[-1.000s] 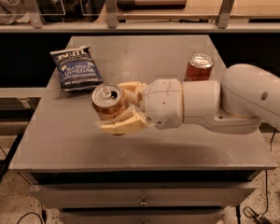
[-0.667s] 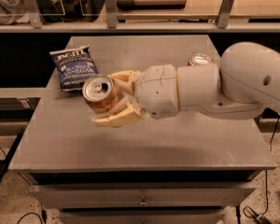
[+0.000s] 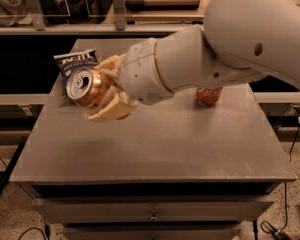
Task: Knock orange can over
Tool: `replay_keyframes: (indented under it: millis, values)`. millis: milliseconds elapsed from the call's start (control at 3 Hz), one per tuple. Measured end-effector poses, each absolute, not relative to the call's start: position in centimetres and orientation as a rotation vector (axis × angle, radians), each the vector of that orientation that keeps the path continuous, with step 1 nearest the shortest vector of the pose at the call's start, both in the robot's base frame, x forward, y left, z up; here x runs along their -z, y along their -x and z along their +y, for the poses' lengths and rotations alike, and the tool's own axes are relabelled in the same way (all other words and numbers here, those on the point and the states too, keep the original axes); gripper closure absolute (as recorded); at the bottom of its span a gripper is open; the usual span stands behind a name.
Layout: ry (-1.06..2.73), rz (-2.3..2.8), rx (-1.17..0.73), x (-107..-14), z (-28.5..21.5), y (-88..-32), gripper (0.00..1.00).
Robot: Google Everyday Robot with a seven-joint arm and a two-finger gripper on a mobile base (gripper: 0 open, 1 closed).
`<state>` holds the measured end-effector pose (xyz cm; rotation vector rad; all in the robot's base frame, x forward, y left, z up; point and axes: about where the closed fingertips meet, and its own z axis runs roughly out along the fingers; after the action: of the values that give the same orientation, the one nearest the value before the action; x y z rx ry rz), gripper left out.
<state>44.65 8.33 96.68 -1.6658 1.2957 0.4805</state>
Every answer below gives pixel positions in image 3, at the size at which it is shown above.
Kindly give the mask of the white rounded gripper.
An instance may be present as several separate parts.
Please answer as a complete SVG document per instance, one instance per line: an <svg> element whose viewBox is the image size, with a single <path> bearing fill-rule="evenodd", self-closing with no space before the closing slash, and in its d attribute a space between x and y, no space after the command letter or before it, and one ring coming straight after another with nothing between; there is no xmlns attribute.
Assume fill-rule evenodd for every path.
<svg viewBox="0 0 300 240"><path fill-rule="evenodd" d="M149 38L132 45L125 55L113 55L96 67L110 79L119 80L119 85L132 99L124 92L115 94L108 105L88 115L88 120L120 120L135 110L137 103L134 100L153 105L174 96L158 71L156 45L157 39Z"/></svg>

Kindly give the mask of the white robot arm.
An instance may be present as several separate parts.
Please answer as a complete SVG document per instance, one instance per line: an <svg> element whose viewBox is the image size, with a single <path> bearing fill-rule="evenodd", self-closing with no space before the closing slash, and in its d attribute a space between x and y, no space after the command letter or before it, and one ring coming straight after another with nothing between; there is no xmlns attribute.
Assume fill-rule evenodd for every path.
<svg viewBox="0 0 300 240"><path fill-rule="evenodd" d="M192 87L215 88L273 76L300 90L300 5L294 0L210 0L202 25L149 38L99 64L115 81L95 122L129 115Z"/></svg>

